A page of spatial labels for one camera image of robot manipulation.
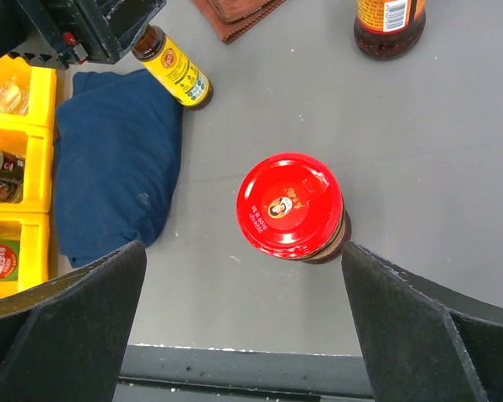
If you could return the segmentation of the black cap spice jar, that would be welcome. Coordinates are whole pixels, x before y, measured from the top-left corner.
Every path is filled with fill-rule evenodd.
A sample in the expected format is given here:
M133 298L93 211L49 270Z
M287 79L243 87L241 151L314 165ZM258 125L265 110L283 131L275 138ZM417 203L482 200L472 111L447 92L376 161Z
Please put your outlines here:
M24 159L0 149L0 180L21 183L24 179Z
M0 203L18 204L23 200L23 185L0 180Z

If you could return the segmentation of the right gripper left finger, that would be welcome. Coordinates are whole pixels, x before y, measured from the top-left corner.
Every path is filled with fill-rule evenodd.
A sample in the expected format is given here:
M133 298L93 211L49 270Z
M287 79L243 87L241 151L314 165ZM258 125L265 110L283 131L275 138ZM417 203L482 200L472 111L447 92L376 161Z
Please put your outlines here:
M133 241L0 299L0 401L110 401L147 267Z

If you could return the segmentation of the small yellow label bottle back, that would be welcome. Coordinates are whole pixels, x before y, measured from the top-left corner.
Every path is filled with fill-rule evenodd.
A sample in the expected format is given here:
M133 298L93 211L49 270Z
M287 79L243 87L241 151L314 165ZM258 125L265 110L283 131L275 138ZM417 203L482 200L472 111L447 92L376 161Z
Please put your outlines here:
M132 54L183 107L199 110L210 103L209 78L160 27L148 25Z

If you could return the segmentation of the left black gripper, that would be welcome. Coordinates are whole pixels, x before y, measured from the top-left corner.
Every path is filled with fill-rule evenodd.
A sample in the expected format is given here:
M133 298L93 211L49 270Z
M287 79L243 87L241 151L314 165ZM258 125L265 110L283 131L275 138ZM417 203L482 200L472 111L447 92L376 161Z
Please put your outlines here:
M164 0L17 1L26 39L8 52L35 67L115 64L166 5Z

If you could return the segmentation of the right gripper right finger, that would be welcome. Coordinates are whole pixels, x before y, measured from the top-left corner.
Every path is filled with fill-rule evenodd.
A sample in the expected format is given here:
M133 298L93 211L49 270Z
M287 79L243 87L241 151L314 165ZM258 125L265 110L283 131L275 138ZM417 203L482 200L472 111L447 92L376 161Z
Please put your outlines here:
M353 242L341 264L375 400L503 401L502 307Z

